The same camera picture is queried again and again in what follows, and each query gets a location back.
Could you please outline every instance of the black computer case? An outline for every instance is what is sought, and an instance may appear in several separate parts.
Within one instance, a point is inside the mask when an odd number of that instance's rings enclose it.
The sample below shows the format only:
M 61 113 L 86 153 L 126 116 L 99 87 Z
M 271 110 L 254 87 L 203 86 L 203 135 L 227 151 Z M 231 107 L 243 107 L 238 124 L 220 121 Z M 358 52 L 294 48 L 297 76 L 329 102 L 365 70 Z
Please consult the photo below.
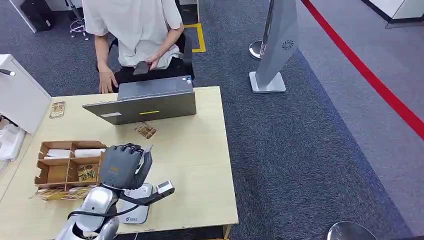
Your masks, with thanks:
M 55 24 L 55 15 L 45 0 L 25 0 L 20 9 L 38 31 L 48 31 Z

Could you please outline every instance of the black glove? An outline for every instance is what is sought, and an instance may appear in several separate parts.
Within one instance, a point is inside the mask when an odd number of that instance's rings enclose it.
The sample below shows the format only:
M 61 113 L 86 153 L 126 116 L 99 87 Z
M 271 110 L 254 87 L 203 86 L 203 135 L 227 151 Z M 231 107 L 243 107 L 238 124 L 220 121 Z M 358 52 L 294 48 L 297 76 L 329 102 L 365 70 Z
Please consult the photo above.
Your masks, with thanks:
M 128 143 L 111 146 L 104 155 L 99 171 L 99 182 L 116 189 L 138 189 L 146 180 L 152 166 L 152 154 L 144 153 L 139 145 Z

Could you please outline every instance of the black pants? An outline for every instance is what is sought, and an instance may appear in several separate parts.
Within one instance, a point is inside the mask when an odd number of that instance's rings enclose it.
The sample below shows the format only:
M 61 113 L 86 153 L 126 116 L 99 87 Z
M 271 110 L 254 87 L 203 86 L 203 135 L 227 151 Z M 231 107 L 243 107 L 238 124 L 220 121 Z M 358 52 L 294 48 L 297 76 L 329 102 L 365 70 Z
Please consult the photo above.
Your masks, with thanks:
M 118 84 L 134 83 L 155 79 L 166 79 L 187 75 L 184 69 L 183 60 L 173 57 L 167 69 L 157 69 L 149 71 L 146 74 L 133 75 L 134 68 L 123 66 L 119 71 L 115 72 L 115 79 Z M 113 92 L 117 93 L 119 89 L 112 84 Z

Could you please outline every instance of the light wood tabletop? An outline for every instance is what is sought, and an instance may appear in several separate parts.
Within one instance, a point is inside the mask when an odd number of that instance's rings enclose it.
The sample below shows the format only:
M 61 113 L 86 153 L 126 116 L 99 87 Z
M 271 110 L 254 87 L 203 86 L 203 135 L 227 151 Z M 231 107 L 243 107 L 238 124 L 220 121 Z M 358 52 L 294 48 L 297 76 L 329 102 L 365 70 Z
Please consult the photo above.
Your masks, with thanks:
M 63 117 L 44 117 L 37 132 L 28 135 L 18 160 L 0 177 L 0 224 L 4 239 L 54 239 L 67 215 L 80 200 L 30 198 L 37 187 L 34 177 L 38 152 L 45 141 L 100 141 L 107 146 L 126 143 L 153 145 L 153 165 L 146 183 L 171 180 L 175 193 L 150 206 L 141 225 L 121 224 L 119 234 L 185 228 L 230 226 L 238 223 L 236 199 L 219 87 L 195 88 L 197 114 L 149 121 L 157 129 L 149 140 L 134 131 L 136 123 L 120 126 L 95 116 L 84 104 L 108 102 L 117 94 L 54 97 L 65 101 Z

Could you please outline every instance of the gray carpet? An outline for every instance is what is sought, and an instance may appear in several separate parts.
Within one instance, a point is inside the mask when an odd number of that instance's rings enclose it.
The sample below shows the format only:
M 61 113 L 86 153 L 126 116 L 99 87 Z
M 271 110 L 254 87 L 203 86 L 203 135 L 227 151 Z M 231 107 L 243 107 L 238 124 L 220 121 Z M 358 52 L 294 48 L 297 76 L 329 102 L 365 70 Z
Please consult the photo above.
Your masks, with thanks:
M 424 120 L 424 27 L 385 29 L 360 0 L 312 0 L 358 57 Z M 424 235 L 424 141 L 379 96 L 302 5 L 300 50 L 414 235 Z
M 268 1 L 200 3 L 207 52 L 194 55 L 195 84 L 221 87 L 240 222 L 231 239 L 323 239 L 342 220 L 363 224 L 380 239 L 410 237 L 300 51 L 282 71 L 286 93 L 251 92 L 248 73 L 258 62 L 248 45 L 262 35 Z M 91 41 L 70 39 L 65 24 L 32 34 L 5 1 L 0 14 L 7 33 L 0 35 L 0 53 L 13 54 L 51 95 L 97 91 Z

